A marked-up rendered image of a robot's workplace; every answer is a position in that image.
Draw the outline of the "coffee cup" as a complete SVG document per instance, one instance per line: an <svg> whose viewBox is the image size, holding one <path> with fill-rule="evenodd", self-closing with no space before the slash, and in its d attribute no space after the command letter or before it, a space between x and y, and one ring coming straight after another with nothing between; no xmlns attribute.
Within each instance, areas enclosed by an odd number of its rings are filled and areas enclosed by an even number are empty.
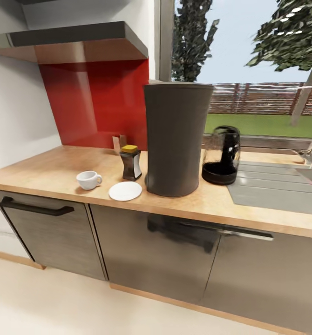
<svg viewBox="0 0 312 335"><path fill-rule="evenodd" d="M91 190L102 183L101 176L96 174L93 170L82 172L78 174L75 179L84 190Z"/></svg>

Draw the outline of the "bottle of coffee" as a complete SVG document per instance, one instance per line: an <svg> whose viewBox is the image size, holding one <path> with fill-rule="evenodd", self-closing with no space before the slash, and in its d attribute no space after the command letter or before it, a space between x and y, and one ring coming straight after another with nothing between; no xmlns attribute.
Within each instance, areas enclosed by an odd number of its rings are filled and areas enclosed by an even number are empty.
<svg viewBox="0 0 312 335"><path fill-rule="evenodd" d="M137 146L126 145L119 152L123 162L122 178L129 181L136 181L142 176L139 166L140 149Z"/></svg>

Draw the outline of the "saucer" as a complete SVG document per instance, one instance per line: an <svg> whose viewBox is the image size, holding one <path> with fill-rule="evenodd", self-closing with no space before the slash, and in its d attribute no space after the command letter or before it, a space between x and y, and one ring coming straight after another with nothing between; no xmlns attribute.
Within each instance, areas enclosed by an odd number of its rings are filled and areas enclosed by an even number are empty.
<svg viewBox="0 0 312 335"><path fill-rule="evenodd" d="M129 201L136 198L141 192L142 187L140 184L128 181L113 186L109 191L109 195L117 201Z"/></svg>

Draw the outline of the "electric kettle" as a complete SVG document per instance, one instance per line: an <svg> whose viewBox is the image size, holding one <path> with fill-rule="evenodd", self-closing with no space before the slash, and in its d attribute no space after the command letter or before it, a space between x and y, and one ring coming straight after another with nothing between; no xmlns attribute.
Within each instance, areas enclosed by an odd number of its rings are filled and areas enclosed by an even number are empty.
<svg viewBox="0 0 312 335"><path fill-rule="evenodd" d="M216 185L231 185L237 178L241 145L239 131L232 126L218 126L205 149L202 177Z"/></svg>

